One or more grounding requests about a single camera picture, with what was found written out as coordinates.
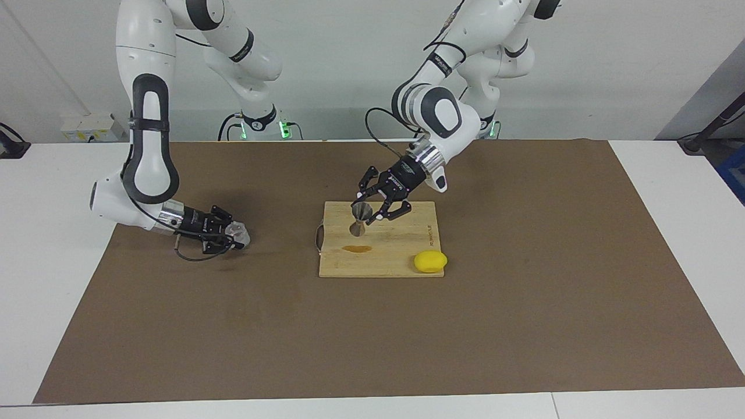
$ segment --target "metal jigger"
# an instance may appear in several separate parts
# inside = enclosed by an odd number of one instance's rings
[[[372,207],[367,202],[357,202],[352,205],[352,215],[357,221],[349,226],[349,232],[354,237],[360,237],[365,234],[365,221],[373,216],[372,210]]]

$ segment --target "electrical box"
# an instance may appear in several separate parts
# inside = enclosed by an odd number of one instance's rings
[[[122,142],[125,140],[124,128],[110,113],[66,119],[62,124],[62,134],[70,142]]]

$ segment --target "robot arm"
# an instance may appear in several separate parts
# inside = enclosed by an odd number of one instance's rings
[[[172,199],[179,187],[168,122],[176,28],[201,30],[214,50],[234,65],[229,76],[237,80],[236,86],[244,75],[263,82],[281,72],[279,59],[237,24],[227,0],[122,0],[116,54],[132,104],[130,155],[122,169],[96,182],[91,211],[120,224],[200,240],[205,254],[242,249],[250,237],[228,212],[213,206],[206,213]]]
[[[447,190],[445,166],[477,138],[482,120],[494,115],[499,91],[489,81],[510,72],[526,72],[532,66],[533,52],[527,44],[525,27],[533,17],[553,16],[559,3],[560,0],[471,0],[456,9],[456,16],[451,16],[444,28],[444,37],[432,43],[436,48],[416,74],[393,94],[391,107],[396,119],[422,130],[424,135],[386,172],[380,173],[371,166],[362,177],[355,204],[378,193],[384,198],[368,224],[410,212],[408,196],[421,183],[438,192]],[[507,57],[496,60],[487,55],[489,51],[502,51]],[[484,58],[469,63],[477,54]],[[520,66],[513,64],[515,59],[510,55],[523,56]],[[471,78],[469,86],[473,85],[476,91],[464,101],[478,110],[440,86],[461,65],[466,66],[465,73]],[[375,177],[377,183],[370,186]],[[401,206],[391,211],[395,202],[401,202]]]

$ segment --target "blue object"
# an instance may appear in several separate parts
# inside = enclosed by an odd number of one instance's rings
[[[719,165],[717,173],[745,205],[745,145]]]

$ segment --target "brown stain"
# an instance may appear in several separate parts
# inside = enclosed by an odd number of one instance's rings
[[[344,246],[343,249],[352,253],[367,253],[373,248],[371,248],[370,246]]]

